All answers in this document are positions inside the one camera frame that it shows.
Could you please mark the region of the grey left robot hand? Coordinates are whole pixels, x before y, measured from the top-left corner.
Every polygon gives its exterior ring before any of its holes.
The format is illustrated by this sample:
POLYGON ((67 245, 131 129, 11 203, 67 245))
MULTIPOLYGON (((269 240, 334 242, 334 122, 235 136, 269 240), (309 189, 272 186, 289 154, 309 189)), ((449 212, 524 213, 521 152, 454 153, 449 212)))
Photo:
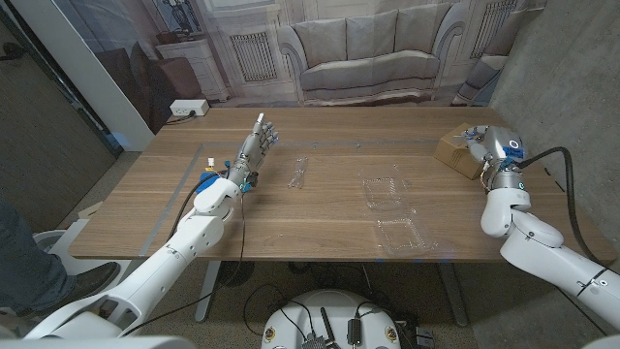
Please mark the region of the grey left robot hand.
POLYGON ((274 130, 271 122, 264 120, 264 113, 260 112, 252 132, 232 162, 227 179, 237 186, 247 182, 251 175, 259 171, 266 154, 278 140, 278 132, 274 130))

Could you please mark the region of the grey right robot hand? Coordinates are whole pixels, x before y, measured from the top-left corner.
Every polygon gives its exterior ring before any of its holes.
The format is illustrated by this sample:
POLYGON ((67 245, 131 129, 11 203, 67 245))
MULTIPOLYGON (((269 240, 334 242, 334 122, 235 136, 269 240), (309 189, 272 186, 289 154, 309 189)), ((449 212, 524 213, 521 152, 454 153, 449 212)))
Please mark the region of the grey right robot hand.
POLYGON ((522 139, 511 129, 479 125, 464 130, 460 137, 472 157, 486 166, 510 161, 520 163, 526 159, 526 148, 522 139))

